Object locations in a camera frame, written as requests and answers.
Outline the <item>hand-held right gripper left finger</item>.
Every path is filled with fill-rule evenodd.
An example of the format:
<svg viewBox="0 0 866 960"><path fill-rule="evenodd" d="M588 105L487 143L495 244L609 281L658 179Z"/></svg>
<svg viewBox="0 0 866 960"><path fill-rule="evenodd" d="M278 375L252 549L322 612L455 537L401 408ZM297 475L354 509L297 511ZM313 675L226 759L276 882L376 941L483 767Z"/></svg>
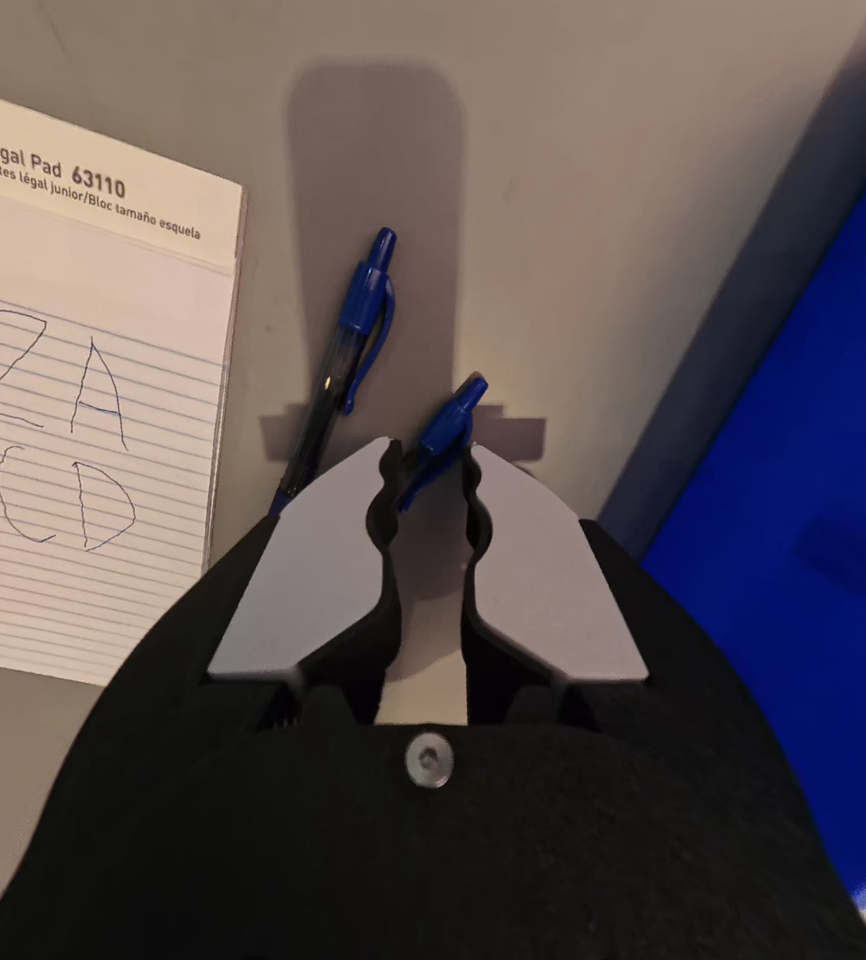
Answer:
<svg viewBox="0 0 866 960"><path fill-rule="evenodd" d="M296 700L343 693L374 724L402 640L391 558L398 439L380 437L319 476L275 518L207 668L220 682L273 682Z"/></svg>

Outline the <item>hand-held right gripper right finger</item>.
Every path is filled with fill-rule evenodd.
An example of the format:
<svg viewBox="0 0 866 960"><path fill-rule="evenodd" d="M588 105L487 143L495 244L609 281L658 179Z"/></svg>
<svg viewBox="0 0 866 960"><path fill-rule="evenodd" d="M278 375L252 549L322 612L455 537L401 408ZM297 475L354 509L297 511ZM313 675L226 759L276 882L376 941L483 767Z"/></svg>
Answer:
<svg viewBox="0 0 866 960"><path fill-rule="evenodd" d="M471 726L503 723L523 690L553 716L576 688L642 684L648 666L580 517L480 443L463 455L462 654Z"/></svg>

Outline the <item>blue retractable pen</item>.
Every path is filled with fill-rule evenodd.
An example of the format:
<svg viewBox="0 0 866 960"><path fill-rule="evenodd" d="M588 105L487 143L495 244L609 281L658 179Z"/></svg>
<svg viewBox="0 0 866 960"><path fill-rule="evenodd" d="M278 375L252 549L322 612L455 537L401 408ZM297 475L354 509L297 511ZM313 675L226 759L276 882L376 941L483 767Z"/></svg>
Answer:
<svg viewBox="0 0 866 960"><path fill-rule="evenodd" d="M356 392L386 342L395 294L389 270L397 235L383 227L357 265L324 348L310 400L286 470L271 501L279 516L317 476L336 421L349 416Z"/></svg>
<svg viewBox="0 0 866 960"><path fill-rule="evenodd" d="M416 496L463 454L470 441L474 411L487 389L481 373L471 374L403 454L394 482L393 503L398 513L408 510Z"/></svg>

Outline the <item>white lined notepad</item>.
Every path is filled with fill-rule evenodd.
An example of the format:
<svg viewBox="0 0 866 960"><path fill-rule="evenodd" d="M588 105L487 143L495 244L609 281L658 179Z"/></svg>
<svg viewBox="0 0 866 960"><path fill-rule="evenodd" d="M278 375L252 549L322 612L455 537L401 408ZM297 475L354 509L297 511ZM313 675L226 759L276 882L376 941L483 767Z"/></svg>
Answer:
<svg viewBox="0 0 866 960"><path fill-rule="evenodd" d="M206 569L245 210L0 99L0 667L103 686Z"/></svg>

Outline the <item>blue plastic bin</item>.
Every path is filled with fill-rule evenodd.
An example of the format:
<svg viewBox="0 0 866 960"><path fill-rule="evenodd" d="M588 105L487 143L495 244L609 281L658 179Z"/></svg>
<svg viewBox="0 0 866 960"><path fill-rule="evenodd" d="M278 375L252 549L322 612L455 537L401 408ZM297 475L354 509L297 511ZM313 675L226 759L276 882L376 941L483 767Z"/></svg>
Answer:
<svg viewBox="0 0 866 960"><path fill-rule="evenodd" d="M599 522L727 656L866 909L866 184L671 502Z"/></svg>

